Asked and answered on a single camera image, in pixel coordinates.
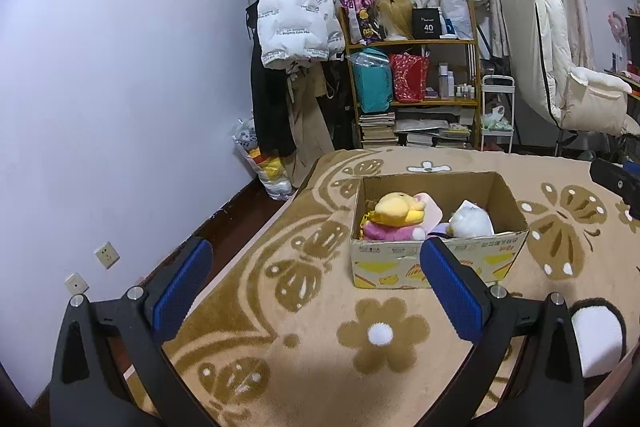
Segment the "red patterned bag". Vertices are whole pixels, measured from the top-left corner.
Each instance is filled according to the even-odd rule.
[[[389,59],[394,77],[395,99],[398,102],[421,102],[424,100],[431,54],[426,57],[391,54]]]

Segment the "silver bolt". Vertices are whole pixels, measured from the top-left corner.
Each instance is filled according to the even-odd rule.
[[[127,298],[132,301],[137,301],[145,294],[145,291],[140,286],[133,286],[133,288],[129,288],[127,292]]]
[[[493,295],[496,299],[504,299],[507,296],[507,290],[504,286],[500,286],[496,284],[491,286],[491,295]]]
[[[78,306],[82,304],[82,302],[84,302],[84,296],[78,294],[71,297],[69,304],[71,304],[74,308],[78,308]]]
[[[556,306],[562,306],[564,304],[564,297],[562,297],[562,294],[559,294],[558,292],[553,292],[551,294],[551,302]]]

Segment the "power outlet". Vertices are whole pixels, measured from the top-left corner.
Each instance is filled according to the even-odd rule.
[[[74,273],[67,277],[65,285],[71,295],[78,295],[79,293],[84,293],[89,289],[89,285],[84,281],[79,273]]]
[[[116,252],[115,248],[113,248],[109,242],[106,242],[98,248],[98,250],[95,251],[95,256],[107,270],[110,269],[120,258],[118,252]]]

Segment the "yellow plush toy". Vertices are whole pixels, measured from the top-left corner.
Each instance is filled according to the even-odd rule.
[[[403,192],[392,192],[378,202],[370,219],[388,227],[410,227],[424,220],[424,208],[424,201]]]

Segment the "beige blanket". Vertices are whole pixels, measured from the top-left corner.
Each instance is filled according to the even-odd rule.
[[[221,425],[412,427],[421,418],[470,344],[431,290],[354,288],[350,216],[359,176],[447,168],[500,172],[529,219],[527,245],[504,280],[512,293],[559,291],[569,304],[606,298],[636,343],[640,222],[590,181],[588,163],[439,149],[336,152],[164,345]],[[520,344],[512,346],[481,412],[504,388]],[[153,410],[137,378],[129,383]]]

